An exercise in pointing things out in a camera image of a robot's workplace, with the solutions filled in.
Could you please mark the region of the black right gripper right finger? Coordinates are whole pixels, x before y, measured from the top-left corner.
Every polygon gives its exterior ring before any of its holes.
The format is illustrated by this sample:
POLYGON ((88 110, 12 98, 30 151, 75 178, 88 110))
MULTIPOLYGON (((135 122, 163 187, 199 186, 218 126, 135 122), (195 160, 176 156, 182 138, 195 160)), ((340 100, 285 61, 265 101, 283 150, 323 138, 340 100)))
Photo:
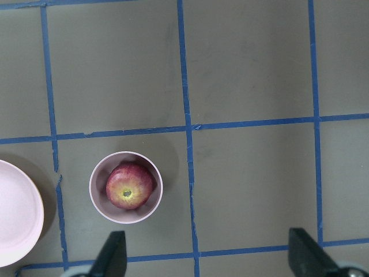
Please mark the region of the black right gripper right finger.
POLYGON ((340 276, 340 268, 303 228, 290 228, 288 264, 297 277, 340 276))

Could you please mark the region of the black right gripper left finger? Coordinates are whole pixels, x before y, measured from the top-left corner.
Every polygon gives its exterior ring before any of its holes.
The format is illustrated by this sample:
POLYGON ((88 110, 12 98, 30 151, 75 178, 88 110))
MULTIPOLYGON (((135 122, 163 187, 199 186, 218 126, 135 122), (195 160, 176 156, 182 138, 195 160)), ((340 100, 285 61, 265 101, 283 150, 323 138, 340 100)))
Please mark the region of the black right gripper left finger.
POLYGON ((126 237, 124 231, 113 231, 108 236, 89 276, 125 276, 127 270, 126 237))

